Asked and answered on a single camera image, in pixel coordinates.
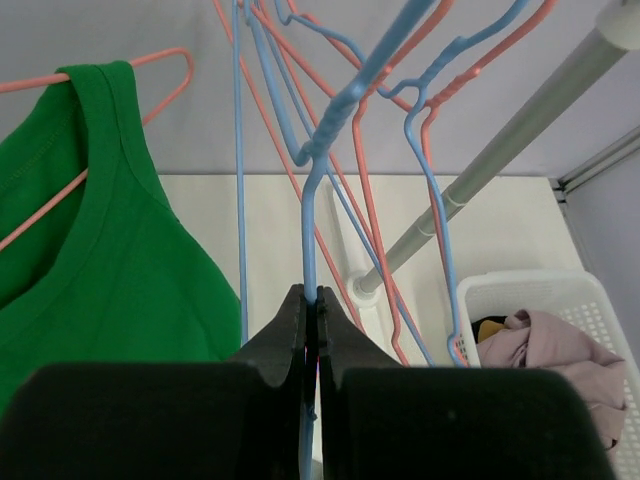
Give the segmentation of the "mauve pink tank top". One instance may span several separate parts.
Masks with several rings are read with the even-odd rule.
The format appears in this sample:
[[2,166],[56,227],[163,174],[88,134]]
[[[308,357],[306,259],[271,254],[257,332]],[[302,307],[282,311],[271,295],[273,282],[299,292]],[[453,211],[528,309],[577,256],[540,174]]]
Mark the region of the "mauve pink tank top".
[[586,403],[605,451],[614,454],[627,415],[626,361],[549,313],[521,309],[506,316],[505,325],[505,330],[476,344],[480,364],[542,368],[564,376]]

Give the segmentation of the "black tank top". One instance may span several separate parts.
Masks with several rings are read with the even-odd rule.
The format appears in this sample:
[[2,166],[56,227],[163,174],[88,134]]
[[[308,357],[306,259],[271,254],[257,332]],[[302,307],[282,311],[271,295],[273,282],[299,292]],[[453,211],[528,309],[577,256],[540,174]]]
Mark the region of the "black tank top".
[[496,333],[504,330],[506,316],[487,316],[471,324],[474,341],[482,343]]

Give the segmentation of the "mustard brown tank top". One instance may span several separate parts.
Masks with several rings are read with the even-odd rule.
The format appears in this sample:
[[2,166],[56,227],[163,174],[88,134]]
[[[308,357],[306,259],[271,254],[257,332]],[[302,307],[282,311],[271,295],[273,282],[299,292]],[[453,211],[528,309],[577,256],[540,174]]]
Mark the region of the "mustard brown tank top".
[[478,342],[482,343],[505,329],[506,325],[504,323],[496,322],[493,320],[485,320],[480,324],[478,330]]

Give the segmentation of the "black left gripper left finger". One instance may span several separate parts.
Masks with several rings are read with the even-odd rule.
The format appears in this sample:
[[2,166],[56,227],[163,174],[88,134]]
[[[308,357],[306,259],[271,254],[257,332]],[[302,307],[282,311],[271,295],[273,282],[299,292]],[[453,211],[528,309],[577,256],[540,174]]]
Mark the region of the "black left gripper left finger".
[[273,319],[227,362],[256,370],[270,388],[302,378],[305,363],[306,302],[301,284],[294,284]]

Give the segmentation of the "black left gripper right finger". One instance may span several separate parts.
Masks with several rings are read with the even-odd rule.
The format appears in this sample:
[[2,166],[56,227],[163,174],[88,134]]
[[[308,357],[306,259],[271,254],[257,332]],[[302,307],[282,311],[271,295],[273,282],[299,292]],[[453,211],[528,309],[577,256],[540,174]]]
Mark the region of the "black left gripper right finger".
[[339,389],[350,369],[399,368],[401,364],[362,333],[347,317],[329,287],[317,289],[319,384]]

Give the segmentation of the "green tank top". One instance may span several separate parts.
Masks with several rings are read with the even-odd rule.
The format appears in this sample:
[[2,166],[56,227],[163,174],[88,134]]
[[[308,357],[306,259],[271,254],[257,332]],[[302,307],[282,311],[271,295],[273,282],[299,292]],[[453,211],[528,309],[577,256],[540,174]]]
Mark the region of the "green tank top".
[[240,302],[174,213],[132,66],[65,68],[1,144],[1,401],[60,362],[220,362]]

